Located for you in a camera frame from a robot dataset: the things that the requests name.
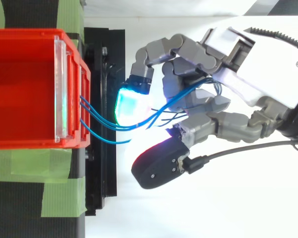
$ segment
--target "gray plastic segment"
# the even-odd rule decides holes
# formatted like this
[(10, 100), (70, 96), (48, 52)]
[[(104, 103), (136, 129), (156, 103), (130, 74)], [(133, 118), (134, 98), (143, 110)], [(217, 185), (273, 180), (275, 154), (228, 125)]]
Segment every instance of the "gray plastic segment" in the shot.
[(249, 118), (246, 115), (226, 112), (209, 112), (207, 115), (218, 123), (218, 138), (231, 142), (243, 140), (246, 143), (253, 143), (260, 138), (263, 126), (248, 126)]
[(186, 110), (186, 112), (189, 116), (196, 113), (204, 113), (204, 112), (219, 113), (227, 109), (229, 104), (230, 104), (230, 99), (223, 97), (221, 95), (218, 95), (218, 96), (215, 96), (210, 102), (196, 106), (194, 108), (189, 108)]
[(136, 53), (136, 62), (133, 63), (130, 74), (152, 79), (154, 69), (150, 66), (147, 66), (147, 58), (148, 54), (146, 49), (139, 49)]
[(220, 61), (206, 54), (206, 49), (190, 38), (185, 38), (182, 47), (177, 51), (178, 55), (198, 66), (206, 73), (215, 73), (219, 70)]
[(183, 44), (181, 34), (176, 34), (170, 40), (162, 38), (157, 41), (150, 42), (146, 46), (148, 53), (148, 65), (154, 65), (166, 62), (175, 57), (173, 50), (180, 48)]
[(216, 129), (216, 123), (205, 113), (192, 115), (178, 126), (181, 128), (182, 142), (188, 148), (205, 141)]
[(177, 57), (173, 60), (174, 74), (179, 76), (198, 75), (197, 67), (182, 57)]
[(172, 61), (166, 62), (162, 66), (163, 93), (167, 99), (174, 97), (184, 89), (182, 77), (175, 75), (173, 70)]

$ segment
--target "blue light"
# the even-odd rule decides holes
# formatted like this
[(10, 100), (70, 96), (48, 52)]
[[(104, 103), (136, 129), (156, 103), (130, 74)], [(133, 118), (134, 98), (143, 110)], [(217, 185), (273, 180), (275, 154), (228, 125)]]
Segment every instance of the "blue light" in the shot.
[(127, 88), (118, 92), (115, 118), (119, 125), (133, 125), (146, 119), (150, 112), (150, 96)]

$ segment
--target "cable connector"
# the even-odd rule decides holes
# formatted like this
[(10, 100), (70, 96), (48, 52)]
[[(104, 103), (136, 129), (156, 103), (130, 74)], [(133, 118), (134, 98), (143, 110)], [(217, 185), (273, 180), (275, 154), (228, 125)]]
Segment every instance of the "cable connector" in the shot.
[(190, 159), (189, 157), (182, 160), (182, 168), (188, 172), (189, 174), (194, 173), (195, 171), (203, 168), (205, 164), (210, 161), (207, 155), (199, 156), (194, 159)]

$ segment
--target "blue cable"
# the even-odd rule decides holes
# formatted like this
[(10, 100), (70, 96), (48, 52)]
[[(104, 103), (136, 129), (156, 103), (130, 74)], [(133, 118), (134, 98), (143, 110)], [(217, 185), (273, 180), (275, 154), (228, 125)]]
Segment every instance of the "blue cable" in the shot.
[(122, 126), (122, 125), (117, 125), (114, 123), (111, 123), (110, 121), (106, 120), (105, 118), (103, 118), (93, 107), (92, 105), (84, 98), (84, 97), (80, 97), (87, 105), (88, 107), (91, 109), (91, 111), (95, 114), (95, 118), (100, 122), (100, 123), (105, 123), (109, 126), (115, 127), (115, 128), (124, 128), (124, 129), (136, 129), (140, 126), (143, 126), (145, 124), (147, 124), (148, 122), (150, 122), (153, 118), (153, 122), (155, 122), (157, 120), (157, 118), (162, 114), (162, 112), (169, 108), (170, 106), (172, 106), (173, 104), (175, 104), (178, 100), (180, 100), (181, 98), (185, 97), (186, 95), (188, 95), (190, 92), (192, 92), (197, 86), (208, 82), (211, 78), (204, 78), (202, 80), (200, 80), (199, 82), (192, 84), (190, 87), (188, 87), (187, 89), (183, 90), (182, 92), (180, 92), (179, 94), (177, 94), (175, 97), (173, 97), (167, 104), (165, 104), (158, 112), (154, 113), (153, 115), (151, 115), (149, 118), (147, 118), (146, 120), (136, 124), (136, 125), (130, 125), (130, 126)]
[(124, 140), (124, 141), (111, 141), (111, 140), (106, 140), (104, 139), (103, 137), (97, 135), (94, 131), (92, 131), (86, 124), (85, 122), (80, 119), (80, 123), (82, 123), (82, 125), (93, 135), (95, 136), (97, 139), (105, 142), (105, 143), (108, 143), (108, 144), (112, 144), (112, 145), (118, 145), (118, 144), (125, 144), (125, 143), (128, 143), (130, 142), (130, 140)]
[[(200, 80), (199, 82), (196, 82), (192, 85), (190, 85), (190, 87), (188, 87), (187, 89), (183, 90), (182, 92), (180, 92), (177, 96), (173, 97), (169, 103), (174, 100), (175, 98), (175, 102), (177, 102), (178, 100), (182, 99), (183, 97), (185, 97), (186, 95), (188, 95), (189, 93), (191, 93), (194, 89), (196, 89), (197, 87), (199, 87), (200, 85), (202, 85), (203, 83), (207, 83), (210, 80), (213, 80), (212, 78), (204, 78), (202, 80)], [(163, 113), (164, 110), (166, 110), (168, 107), (167, 106), (168, 103), (166, 105), (164, 105), (158, 112), (157, 115), (155, 116), (155, 118), (152, 120), (152, 122), (149, 124), (149, 126), (147, 127), (147, 129), (149, 129), (150, 127), (153, 126), (153, 124), (155, 123), (155, 121), (158, 119), (158, 117)]]
[(108, 128), (108, 129), (111, 129), (111, 130), (115, 130), (115, 131), (131, 131), (131, 129), (120, 129), (120, 128), (115, 128), (113, 126), (110, 126), (106, 123), (104, 123), (102, 120), (100, 120), (90, 109), (87, 108), (87, 106), (85, 106), (82, 102), (80, 103), (80, 105), (86, 110), (89, 112), (89, 114), (92, 115), (93, 118), (95, 118), (97, 121), (99, 121), (104, 127)]
[[(114, 130), (118, 130), (119, 128), (121, 128), (119, 131), (129, 131), (132, 129), (135, 129), (139, 126), (143, 126), (145, 124), (147, 124), (150, 120), (152, 120), (152, 122), (150, 123), (150, 125), (148, 126), (148, 128), (150, 128), (154, 122), (158, 119), (158, 117), (163, 113), (163, 111), (167, 108), (169, 108), (170, 106), (172, 106), (173, 104), (175, 104), (177, 101), (179, 101), (180, 99), (182, 99), (183, 97), (185, 97), (186, 95), (188, 95), (189, 93), (191, 93), (196, 87), (200, 86), (203, 83), (209, 82), (212, 78), (204, 78), (202, 80), (200, 80), (199, 82), (196, 82), (192, 85), (190, 85), (190, 87), (186, 88), (185, 90), (183, 90), (182, 92), (180, 92), (179, 94), (177, 94), (175, 97), (173, 97), (167, 104), (165, 104), (160, 110), (158, 110), (155, 114), (151, 115), (149, 118), (147, 118), (146, 120), (144, 120), (141, 123), (138, 123), (136, 125), (131, 125), (131, 126), (120, 126), (120, 125), (116, 125), (114, 123), (111, 123), (110, 121), (106, 120), (105, 118), (103, 118), (93, 107), (92, 105), (84, 98), (84, 97), (80, 97), (89, 107), (91, 110), (89, 110), (83, 103), (81, 103), (81, 105), (89, 112), (91, 113), (91, 115), (96, 118), (100, 123), (102, 123), (104, 126), (106, 126), (109, 129), (114, 129)], [(98, 138), (99, 140), (108, 143), (108, 144), (125, 144), (130, 142), (130, 140), (125, 140), (125, 141), (110, 141), (110, 140), (106, 140), (105, 138), (102, 138), (101, 136), (97, 135), (94, 131), (92, 131), (86, 124), (85, 122), (80, 119), (80, 122), (82, 123), (82, 125), (96, 138)]]

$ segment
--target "white background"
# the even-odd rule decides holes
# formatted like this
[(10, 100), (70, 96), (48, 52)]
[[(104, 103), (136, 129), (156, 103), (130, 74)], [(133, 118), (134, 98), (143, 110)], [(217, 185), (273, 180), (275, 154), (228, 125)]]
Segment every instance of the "white background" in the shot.
[[(176, 33), (200, 41), (207, 29), (216, 26), (253, 26), (282, 31), (298, 40), (298, 17), (85, 20), (85, 27), (126, 30), (126, 77), (136, 51), (148, 42)], [(285, 68), (272, 70), (287, 73)], [(156, 108), (165, 103), (162, 77), (161, 66), (156, 66), (150, 91)], [(289, 84), (290, 90), (298, 87), (298, 79), (294, 78), (280, 83)], [(255, 110), (227, 88), (223, 95), (232, 99), (229, 112), (250, 116)], [(117, 140), (131, 136), (118, 134)], [(284, 139), (276, 132), (259, 142)], [(242, 145), (245, 143), (234, 144), (211, 136), (192, 148), (191, 156)], [(117, 146), (118, 196), (106, 199), (96, 217), (86, 217), (87, 238), (298, 238), (298, 152), (291, 146), (218, 158), (192, 175), (185, 174), (152, 190), (142, 189), (133, 178), (130, 169), (134, 158), (126, 158), (125, 149), (126, 145)]]

